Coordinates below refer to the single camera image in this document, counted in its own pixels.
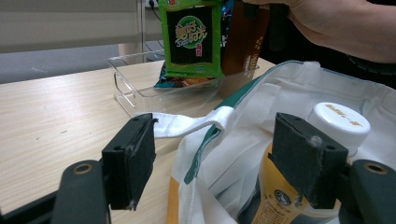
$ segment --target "white bottle cap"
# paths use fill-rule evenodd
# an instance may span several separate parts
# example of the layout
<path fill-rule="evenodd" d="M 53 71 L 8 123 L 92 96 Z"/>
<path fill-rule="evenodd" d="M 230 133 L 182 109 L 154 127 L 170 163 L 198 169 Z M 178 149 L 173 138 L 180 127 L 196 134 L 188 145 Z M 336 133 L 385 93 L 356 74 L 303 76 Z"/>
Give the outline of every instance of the white bottle cap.
<path fill-rule="evenodd" d="M 358 112 L 334 103 L 315 105 L 307 121 L 356 155 L 358 147 L 370 132 L 370 123 Z"/>

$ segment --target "bottle label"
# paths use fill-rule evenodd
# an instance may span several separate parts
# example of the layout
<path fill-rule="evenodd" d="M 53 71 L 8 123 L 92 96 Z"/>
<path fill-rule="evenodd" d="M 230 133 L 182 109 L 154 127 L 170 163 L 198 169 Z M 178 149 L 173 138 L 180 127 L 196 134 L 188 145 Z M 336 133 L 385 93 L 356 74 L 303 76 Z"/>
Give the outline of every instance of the bottle label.
<path fill-rule="evenodd" d="M 329 216 L 329 214 L 321 214 L 320 210 L 314 213 L 307 212 L 306 208 L 310 207 L 308 200 L 298 194 L 297 190 L 286 181 L 272 161 L 268 159 L 268 153 L 271 151 L 272 146 L 269 146 L 262 158 L 259 176 L 262 200 L 251 223 L 312 223 L 308 220 L 321 223 L 321 219 L 323 221 L 333 219 L 336 213 Z"/>

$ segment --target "green trim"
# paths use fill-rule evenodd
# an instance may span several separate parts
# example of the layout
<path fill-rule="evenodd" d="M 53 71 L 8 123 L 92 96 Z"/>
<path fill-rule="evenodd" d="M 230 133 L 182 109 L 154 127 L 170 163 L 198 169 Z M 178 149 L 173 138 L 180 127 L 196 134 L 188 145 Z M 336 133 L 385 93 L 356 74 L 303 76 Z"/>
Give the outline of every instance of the green trim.
<path fill-rule="evenodd" d="M 285 63 L 299 63 L 302 64 L 301 62 L 298 61 L 288 61 Z M 284 65 L 285 63 L 280 63 L 277 66 L 274 66 L 270 68 L 267 72 L 265 72 L 262 76 L 257 77 L 250 81 L 248 84 L 240 88 L 238 91 L 234 92 L 231 96 L 229 96 L 227 99 L 225 99 L 223 102 L 221 102 L 218 106 L 215 107 L 219 108 L 221 106 L 230 106 L 232 108 L 236 108 L 244 99 L 245 97 L 256 87 L 256 85 L 262 81 L 263 78 L 266 78 L 269 74 L 272 73 L 275 69 L 277 69 L 279 66 Z M 205 150 L 205 147 L 207 144 L 209 144 L 213 139 L 215 139 L 219 134 L 221 133 L 221 130 L 216 128 L 215 125 L 212 125 L 212 127 L 207 131 L 202 144 L 199 146 L 197 152 L 194 155 L 194 159 L 192 160 L 191 167 L 189 171 L 187 172 L 186 176 L 184 177 L 184 182 L 188 185 L 190 182 L 198 176 L 198 172 L 201 166 L 201 158 L 202 154 Z"/>

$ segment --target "green snack bag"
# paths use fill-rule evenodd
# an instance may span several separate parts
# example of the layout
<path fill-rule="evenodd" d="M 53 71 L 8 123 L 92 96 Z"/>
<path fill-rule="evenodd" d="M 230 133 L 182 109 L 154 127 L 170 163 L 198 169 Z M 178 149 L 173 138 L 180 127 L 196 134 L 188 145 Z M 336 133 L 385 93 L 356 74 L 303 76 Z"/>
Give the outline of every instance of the green snack bag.
<path fill-rule="evenodd" d="M 167 77 L 222 77 L 221 0 L 160 0 Z"/>

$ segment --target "hand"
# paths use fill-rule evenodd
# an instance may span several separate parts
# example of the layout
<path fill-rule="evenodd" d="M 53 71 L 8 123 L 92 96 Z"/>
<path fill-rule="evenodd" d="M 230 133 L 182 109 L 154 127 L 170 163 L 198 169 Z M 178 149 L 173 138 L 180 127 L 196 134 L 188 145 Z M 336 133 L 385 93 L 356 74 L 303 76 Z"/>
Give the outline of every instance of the hand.
<path fill-rule="evenodd" d="M 288 5 L 290 20 L 314 44 L 373 62 L 396 63 L 396 7 L 365 0 L 244 1 Z"/>

